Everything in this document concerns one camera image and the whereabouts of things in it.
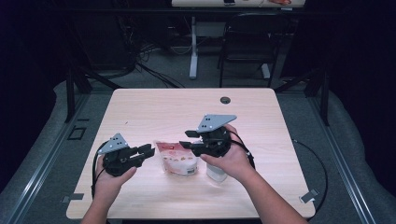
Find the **grey tape strip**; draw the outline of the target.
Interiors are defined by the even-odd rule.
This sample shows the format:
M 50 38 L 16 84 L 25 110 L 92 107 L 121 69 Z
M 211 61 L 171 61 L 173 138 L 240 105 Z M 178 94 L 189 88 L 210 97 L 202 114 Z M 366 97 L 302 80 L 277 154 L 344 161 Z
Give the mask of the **grey tape strip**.
M 300 201 L 302 203 L 313 202 L 318 195 L 319 195 L 319 192 L 316 189 L 311 189 L 305 195 L 300 197 Z
M 70 203 L 71 201 L 75 200 L 82 200 L 84 197 L 83 193 L 72 193 L 70 195 L 65 195 L 62 197 L 61 202 L 62 203 Z

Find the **person's left hand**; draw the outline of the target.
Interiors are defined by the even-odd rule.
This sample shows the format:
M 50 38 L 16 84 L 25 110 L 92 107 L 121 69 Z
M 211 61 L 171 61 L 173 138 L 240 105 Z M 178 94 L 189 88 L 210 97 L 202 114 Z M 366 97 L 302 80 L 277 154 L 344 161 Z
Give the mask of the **person's left hand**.
M 137 169 L 132 167 L 121 176 L 109 175 L 104 168 L 103 158 L 100 156 L 97 162 L 93 200 L 101 205 L 113 204 L 122 185 L 134 176 Z

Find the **white lidded jar with handle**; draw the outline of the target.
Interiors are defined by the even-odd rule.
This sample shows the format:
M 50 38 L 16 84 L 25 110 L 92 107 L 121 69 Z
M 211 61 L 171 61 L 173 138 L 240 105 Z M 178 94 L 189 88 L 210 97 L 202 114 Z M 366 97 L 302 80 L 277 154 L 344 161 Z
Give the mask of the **white lidded jar with handle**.
M 223 150 L 219 149 L 218 145 L 209 146 L 203 142 L 195 141 L 193 143 L 192 152 L 196 157 L 200 157 L 202 154 L 210 155 L 215 158 L 222 157 L 224 155 Z M 227 178 L 227 174 L 217 166 L 207 164 L 206 175 L 216 182 L 223 182 Z

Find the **black metal stand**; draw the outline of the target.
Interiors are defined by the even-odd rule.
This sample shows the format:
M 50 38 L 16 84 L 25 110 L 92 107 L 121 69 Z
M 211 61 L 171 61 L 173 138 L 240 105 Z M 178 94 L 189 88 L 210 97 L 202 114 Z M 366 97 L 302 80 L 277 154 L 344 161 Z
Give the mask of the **black metal stand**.
M 112 90 L 120 89 L 120 85 L 100 76 L 88 67 L 77 65 L 76 63 L 70 63 L 65 80 L 67 102 L 67 115 L 65 122 L 69 122 L 76 113 L 75 88 L 78 88 L 78 90 L 83 94 L 91 93 L 92 85 L 88 81 L 89 77 L 99 81 L 105 86 L 108 86 Z
M 329 91 L 330 91 L 330 76 L 323 68 L 315 68 L 302 76 L 294 77 L 291 81 L 280 87 L 275 88 L 275 92 L 280 93 L 297 85 L 299 82 L 307 80 L 304 89 L 306 97 L 314 97 L 320 93 L 319 115 L 326 126 L 329 126 L 328 121 L 328 105 L 329 105 Z

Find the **white desk with white legs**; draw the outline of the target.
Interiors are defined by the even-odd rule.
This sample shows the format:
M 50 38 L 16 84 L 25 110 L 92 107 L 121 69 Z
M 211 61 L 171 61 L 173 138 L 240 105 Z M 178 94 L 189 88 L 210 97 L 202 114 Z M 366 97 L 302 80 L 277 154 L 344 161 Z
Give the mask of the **white desk with white legs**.
M 303 8 L 306 0 L 172 0 L 173 7 L 190 8 L 275 8 L 292 11 Z M 191 68 L 190 79 L 197 78 L 197 36 L 219 37 L 220 22 L 197 22 L 191 18 Z

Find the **red and clear snack pouch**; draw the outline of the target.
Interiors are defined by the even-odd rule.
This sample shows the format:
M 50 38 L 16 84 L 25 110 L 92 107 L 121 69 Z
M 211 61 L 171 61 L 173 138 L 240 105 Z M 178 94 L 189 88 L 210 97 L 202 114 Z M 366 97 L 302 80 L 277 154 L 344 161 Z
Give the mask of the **red and clear snack pouch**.
M 160 141 L 157 141 L 155 146 L 162 158 L 165 172 L 179 176 L 196 174 L 198 159 L 190 149 L 184 148 L 180 143 Z

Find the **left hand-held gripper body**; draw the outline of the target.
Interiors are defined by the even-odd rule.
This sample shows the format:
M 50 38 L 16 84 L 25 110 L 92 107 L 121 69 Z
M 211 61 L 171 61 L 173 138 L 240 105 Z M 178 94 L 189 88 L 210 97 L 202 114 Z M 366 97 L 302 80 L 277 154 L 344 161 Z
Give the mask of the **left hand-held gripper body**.
M 131 167 L 142 165 L 142 155 L 137 147 L 129 147 L 120 133 L 116 133 L 98 149 L 103 155 L 103 166 L 106 172 L 113 176 L 121 176 Z

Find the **aluminium rail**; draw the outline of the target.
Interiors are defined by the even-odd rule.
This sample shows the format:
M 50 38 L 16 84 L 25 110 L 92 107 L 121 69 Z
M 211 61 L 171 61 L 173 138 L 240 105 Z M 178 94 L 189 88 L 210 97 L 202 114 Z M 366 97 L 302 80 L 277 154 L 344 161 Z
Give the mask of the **aluminium rail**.
M 355 177 L 351 173 L 344 154 L 342 153 L 342 150 L 333 135 L 331 127 L 325 124 L 319 113 L 319 103 L 315 98 L 308 98 L 307 101 L 311 105 L 315 113 L 315 117 L 318 120 L 320 129 L 324 132 L 326 139 L 330 145 L 332 159 L 335 163 L 338 174 L 343 180 L 349 198 L 352 201 L 355 210 L 361 220 L 361 224 L 376 224 L 375 218 L 362 195 L 361 188 L 359 187 Z
M 78 97 L 76 114 L 69 122 L 64 122 L 64 102 L 57 102 L 49 122 L 0 194 L 0 224 L 77 224 L 67 217 L 69 203 L 61 199 L 74 193 L 91 148 L 90 100 L 89 95 Z

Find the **black folding chair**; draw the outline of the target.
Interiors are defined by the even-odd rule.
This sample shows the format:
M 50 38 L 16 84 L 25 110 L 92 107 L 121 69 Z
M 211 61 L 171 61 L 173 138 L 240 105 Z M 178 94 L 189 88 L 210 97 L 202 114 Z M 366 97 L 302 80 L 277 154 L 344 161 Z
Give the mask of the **black folding chair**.
M 290 27 L 282 14 L 240 13 L 224 25 L 218 60 L 219 85 L 222 86 L 225 63 L 270 64 L 267 87 L 276 70 L 278 54 Z

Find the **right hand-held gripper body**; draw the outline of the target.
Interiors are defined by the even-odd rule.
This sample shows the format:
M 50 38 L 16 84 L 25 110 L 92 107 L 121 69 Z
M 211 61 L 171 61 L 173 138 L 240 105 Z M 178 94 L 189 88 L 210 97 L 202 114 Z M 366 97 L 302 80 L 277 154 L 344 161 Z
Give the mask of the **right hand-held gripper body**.
M 205 114 L 195 129 L 201 134 L 200 142 L 212 147 L 218 145 L 225 155 L 231 147 L 231 136 L 225 125 L 235 119 L 236 115 Z

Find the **person's right hand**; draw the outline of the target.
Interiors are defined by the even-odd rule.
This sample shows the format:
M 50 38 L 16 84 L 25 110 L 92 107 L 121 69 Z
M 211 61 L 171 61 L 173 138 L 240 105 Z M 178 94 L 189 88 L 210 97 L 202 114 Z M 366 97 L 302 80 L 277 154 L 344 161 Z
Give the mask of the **person's right hand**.
M 227 124 L 225 128 L 232 139 L 229 151 L 223 157 L 218 158 L 203 154 L 201 159 L 210 165 L 219 167 L 227 175 L 245 185 L 251 178 L 255 177 L 256 171 L 248 161 L 248 155 L 243 148 L 242 141 L 237 136 L 235 127 Z

